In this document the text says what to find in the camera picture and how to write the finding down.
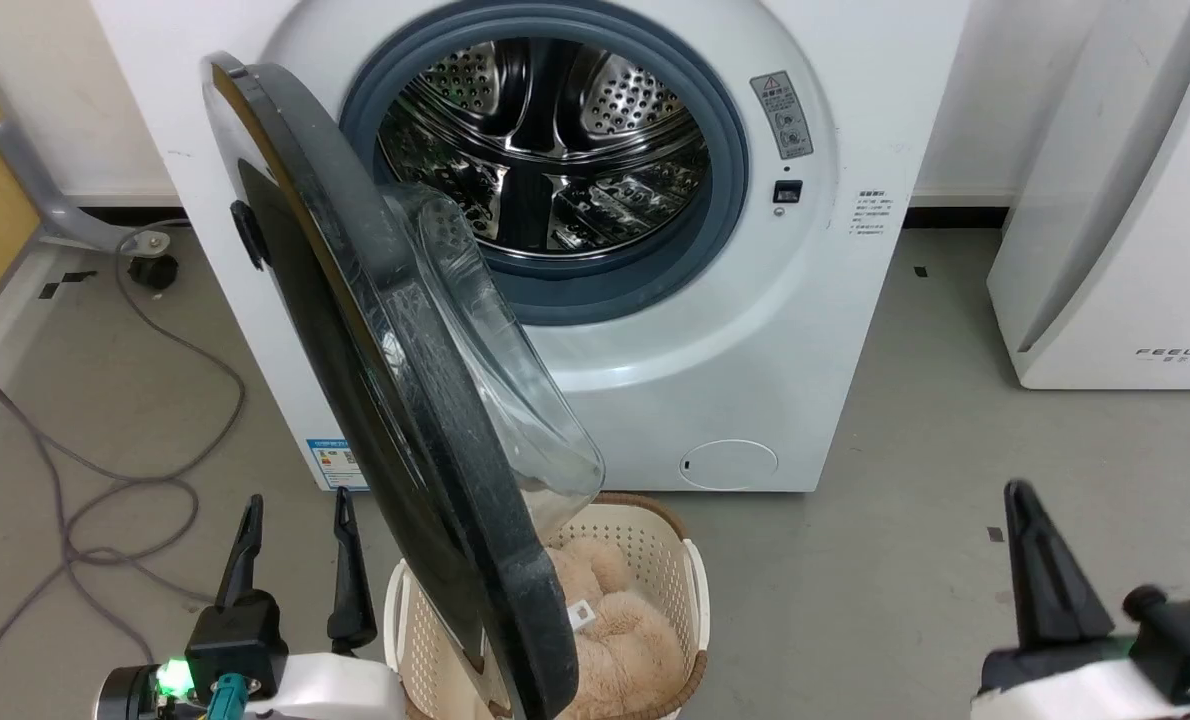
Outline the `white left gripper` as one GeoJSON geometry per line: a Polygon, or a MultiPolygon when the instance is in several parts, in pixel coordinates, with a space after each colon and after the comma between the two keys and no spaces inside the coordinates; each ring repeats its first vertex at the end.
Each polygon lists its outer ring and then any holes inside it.
{"type": "MultiPolygon", "coordinates": [[[[253,591],[255,561],[263,534],[263,497],[248,500],[228,561],[217,588],[217,607],[230,609],[253,591]]],[[[336,591],[327,618],[334,653],[295,653],[284,660],[278,693],[248,703],[246,719],[403,719],[406,693],[399,675],[383,662],[356,659],[377,638],[356,507],[347,488],[336,488],[333,534],[336,591]]]]}

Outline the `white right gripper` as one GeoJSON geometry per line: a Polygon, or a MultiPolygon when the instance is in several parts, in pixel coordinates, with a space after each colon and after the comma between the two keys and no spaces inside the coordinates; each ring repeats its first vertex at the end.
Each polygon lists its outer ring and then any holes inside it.
{"type": "Polygon", "coordinates": [[[1129,659],[1115,624],[1029,480],[1006,486],[1019,649],[985,656],[970,719],[1190,719],[1129,659]]]}

